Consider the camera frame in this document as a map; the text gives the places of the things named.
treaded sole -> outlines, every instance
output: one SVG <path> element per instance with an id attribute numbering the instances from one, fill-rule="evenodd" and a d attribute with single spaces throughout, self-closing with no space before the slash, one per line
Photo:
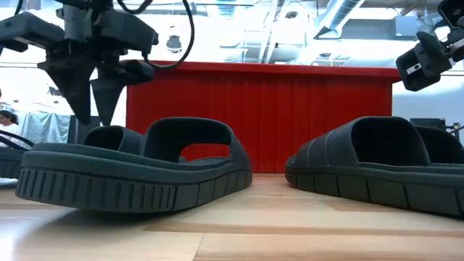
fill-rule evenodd
<path id="1" fill-rule="evenodd" d="M 144 183 L 52 170 L 21 170 L 16 196 L 35 202 L 105 212 L 171 212 L 196 207 L 250 186 L 236 171 L 187 185 Z"/>
<path id="2" fill-rule="evenodd" d="M 464 218 L 464 188 L 399 183 L 331 173 L 289 173 L 297 189 L 417 212 Z"/>
<path id="3" fill-rule="evenodd" d="M 21 173 L 21 162 L 0 161 L 0 178 L 19 178 Z"/>

robotic arm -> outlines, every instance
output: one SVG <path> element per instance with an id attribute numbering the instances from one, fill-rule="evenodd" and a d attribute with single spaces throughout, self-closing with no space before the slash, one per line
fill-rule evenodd
<path id="1" fill-rule="evenodd" d="M 183 0 L 191 26 L 191 39 L 182 58 L 171 65 L 155 65 L 148 60 L 158 34 L 135 15 L 152 2 L 145 0 L 137 10 L 128 9 L 117 0 L 124 12 L 113 9 L 113 0 L 55 0 L 63 4 L 57 16 L 65 29 L 29 12 L 0 21 L 0 49 L 24 52 L 28 45 L 46 50 L 46 61 L 37 64 L 46 71 L 66 98 L 75 116 L 90 123 L 90 86 L 103 125 L 111 123 L 117 100 L 126 85 L 149 82 L 155 69 L 172 69 L 182 63 L 194 44 L 194 21 L 187 0 Z M 128 50 L 140 51 L 144 61 L 120 62 Z M 97 68 L 98 78 L 90 80 Z"/>
<path id="2" fill-rule="evenodd" d="M 440 81 L 441 74 L 452 68 L 452 62 L 464 59 L 464 1 L 444 0 L 438 13 L 451 30 L 441 42 L 435 35 L 417 34 L 419 43 L 398 57 L 399 75 L 409 91 L 419 91 Z"/>

red counter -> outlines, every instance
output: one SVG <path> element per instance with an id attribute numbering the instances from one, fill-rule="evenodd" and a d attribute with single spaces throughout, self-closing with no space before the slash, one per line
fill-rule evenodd
<path id="1" fill-rule="evenodd" d="M 357 117 L 392 113 L 395 69 L 184 62 L 131 86 L 127 127 L 139 133 L 164 117 L 208 117 L 229 124 L 256 173 L 282 173 L 311 138 Z M 190 146 L 192 160 L 227 154 Z"/>

wooden surface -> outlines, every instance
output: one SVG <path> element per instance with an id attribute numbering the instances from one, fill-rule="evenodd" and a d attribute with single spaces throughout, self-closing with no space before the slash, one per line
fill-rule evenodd
<path id="1" fill-rule="evenodd" d="M 282 175 L 173 215 L 84 212 L 0 186 L 0 260 L 464 260 L 464 221 L 299 191 Z"/>

gray curtain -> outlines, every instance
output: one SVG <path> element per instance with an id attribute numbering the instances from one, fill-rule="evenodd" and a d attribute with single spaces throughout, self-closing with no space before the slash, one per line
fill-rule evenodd
<path id="1" fill-rule="evenodd" d="M 18 113 L 22 136 L 33 143 L 67 143 L 70 115 L 46 112 Z"/>

